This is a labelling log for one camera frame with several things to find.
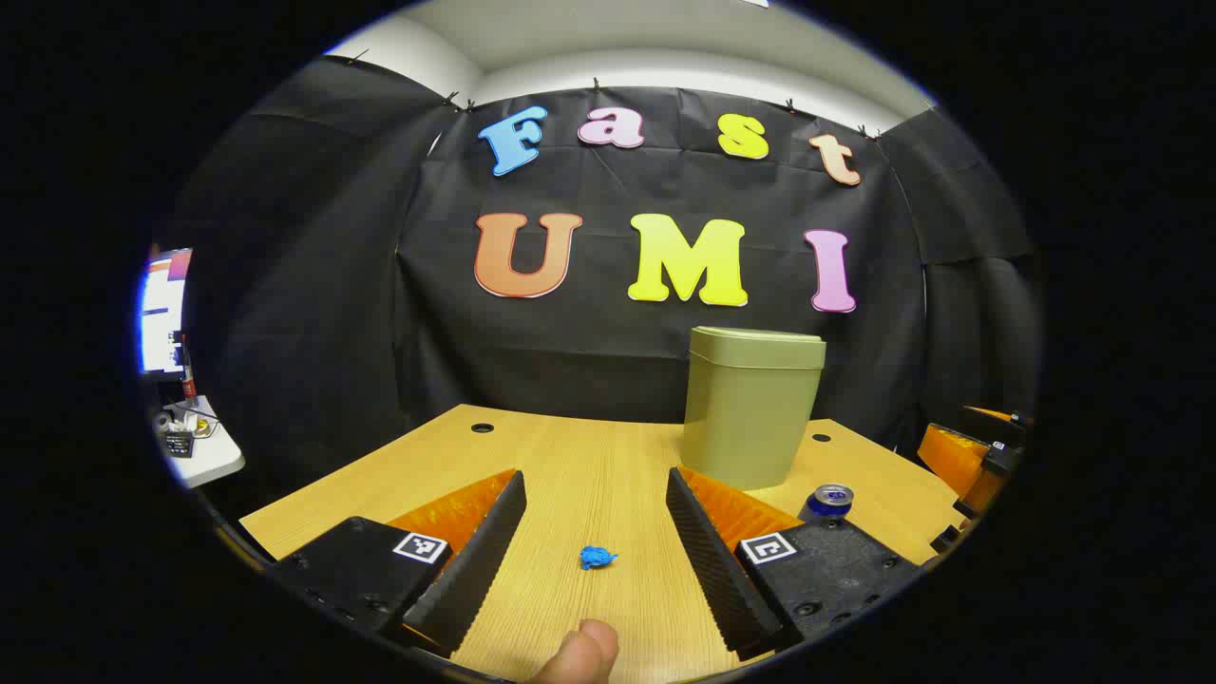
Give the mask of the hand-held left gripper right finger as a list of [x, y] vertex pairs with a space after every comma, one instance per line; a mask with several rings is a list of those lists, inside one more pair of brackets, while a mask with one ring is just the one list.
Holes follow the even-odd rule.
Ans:
[[665, 501], [727, 650], [782, 654], [865, 618], [921, 574], [846, 517], [787, 515], [683, 466]]

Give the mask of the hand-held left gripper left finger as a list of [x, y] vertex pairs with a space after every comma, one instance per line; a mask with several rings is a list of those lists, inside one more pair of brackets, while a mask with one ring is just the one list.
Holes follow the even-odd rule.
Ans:
[[351, 516], [271, 564], [271, 579], [360, 633], [451, 657], [528, 506], [503, 470], [390, 523]]

